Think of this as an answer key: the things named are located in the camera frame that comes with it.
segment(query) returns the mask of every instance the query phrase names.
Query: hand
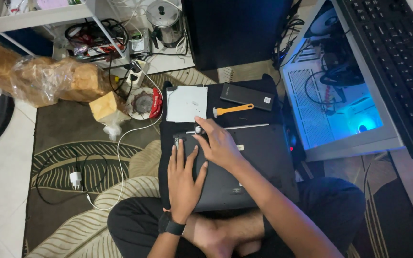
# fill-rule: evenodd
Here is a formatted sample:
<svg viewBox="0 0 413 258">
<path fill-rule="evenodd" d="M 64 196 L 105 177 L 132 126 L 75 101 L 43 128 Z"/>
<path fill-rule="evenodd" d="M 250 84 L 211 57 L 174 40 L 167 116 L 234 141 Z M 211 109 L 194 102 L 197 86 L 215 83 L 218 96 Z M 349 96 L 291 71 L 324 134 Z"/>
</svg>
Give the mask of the hand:
<svg viewBox="0 0 413 258">
<path fill-rule="evenodd" d="M 228 171 L 245 160 L 230 133 L 216 124 L 213 119 L 205 120 L 196 116 L 195 120 L 205 130 L 210 140 L 210 144 L 208 144 L 203 137 L 193 135 L 199 141 L 205 158 Z"/>
<path fill-rule="evenodd" d="M 199 202 L 203 182 L 207 176 L 208 161 L 205 161 L 194 183 L 192 167 L 198 153 L 199 148 L 196 145 L 194 151 L 187 157 L 186 167 L 184 167 L 183 140 L 179 140 L 178 151 L 176 146 L 173 145 L 172 148 L 172 156 L 168 163 L 168 192 L 172 219 L 178 224 L 186 224 L 187 218 Z"/>
</svg>

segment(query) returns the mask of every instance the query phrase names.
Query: pc case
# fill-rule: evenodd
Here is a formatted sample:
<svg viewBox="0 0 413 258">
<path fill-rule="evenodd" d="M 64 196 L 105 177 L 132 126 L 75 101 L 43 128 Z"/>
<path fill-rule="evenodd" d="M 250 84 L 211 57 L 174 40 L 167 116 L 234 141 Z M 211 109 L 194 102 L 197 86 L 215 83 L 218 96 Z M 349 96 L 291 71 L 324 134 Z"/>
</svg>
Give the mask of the pc case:
<svg viewBox="0 0 413 258">
<path fill-rule="evenodd" d="M 353 38 L 336 1 L 316 3 L 280 67 L 307 161 L 404 146 L 359 51 L 360 42 Z M 340 65 L 332 55 L 333 49 L 339 49 L 332 37 L 347 42 L 364 83 L 334 87 L 320 82 L 323 69 Z"/>
</svg>

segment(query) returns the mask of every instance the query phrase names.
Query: computer tower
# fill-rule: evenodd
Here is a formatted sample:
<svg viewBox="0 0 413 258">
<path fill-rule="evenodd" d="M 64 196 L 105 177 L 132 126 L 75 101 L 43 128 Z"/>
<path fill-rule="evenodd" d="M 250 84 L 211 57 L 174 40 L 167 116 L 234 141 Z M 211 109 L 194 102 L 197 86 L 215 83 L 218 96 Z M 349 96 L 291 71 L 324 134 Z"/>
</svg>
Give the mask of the computer tower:
<svg viewBox="0 0 413 258">
<path fill-rule="evenodd" d="M 182 0 L 196 68 L 268 60 L 292 0 Z"/>
<path fill-rule="evenodd" d="M 319 0 L 304 20 L 280 72 L 307 161 L 403 147 L 337 1 Z M 352 75 L 324 84 L 329 66 Z"/>
</svg>

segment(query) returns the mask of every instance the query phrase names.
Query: black pants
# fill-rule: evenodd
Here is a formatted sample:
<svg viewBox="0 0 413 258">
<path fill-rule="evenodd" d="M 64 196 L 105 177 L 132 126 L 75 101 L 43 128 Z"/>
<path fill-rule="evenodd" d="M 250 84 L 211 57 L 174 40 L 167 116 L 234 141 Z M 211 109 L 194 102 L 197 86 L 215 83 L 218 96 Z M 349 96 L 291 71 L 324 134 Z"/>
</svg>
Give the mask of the black pants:
<svg viewBox="0 0 413 258">
<path fill-rule="evenodd" d="M 365 210 L 364 194 L 355 185 L 335 178 L 318 178 L 298 183 L 297 206 L 345 254 L 359 228 Z M 108 229 L 124 258 L 143 258 L 149 254 L 158 236 L 162 215 L 158 198 L 134 197 L 119 202 L 108 217 Z M 261 250 L 246 257 L 292 257 L 293 254 L 264 218 L 265 237 Z M 205 257 L 181 238 L 176 257 Z"/>
</svg>

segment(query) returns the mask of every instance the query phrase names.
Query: kettle lid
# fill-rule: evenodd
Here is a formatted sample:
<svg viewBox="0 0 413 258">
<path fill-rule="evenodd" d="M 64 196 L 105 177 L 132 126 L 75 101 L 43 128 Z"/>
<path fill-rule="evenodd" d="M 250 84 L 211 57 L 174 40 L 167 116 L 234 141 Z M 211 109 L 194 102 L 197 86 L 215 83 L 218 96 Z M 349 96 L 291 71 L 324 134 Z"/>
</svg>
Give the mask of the kettle lid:
<svg viewBox="0 0 413 258">
<path fill-rule="evenodd" d="M 146 17 L 156 27 L 169 27 L 178 21 L 179 9 L 167 2 L 155 1 L 147 7 Z"/>
</svg>

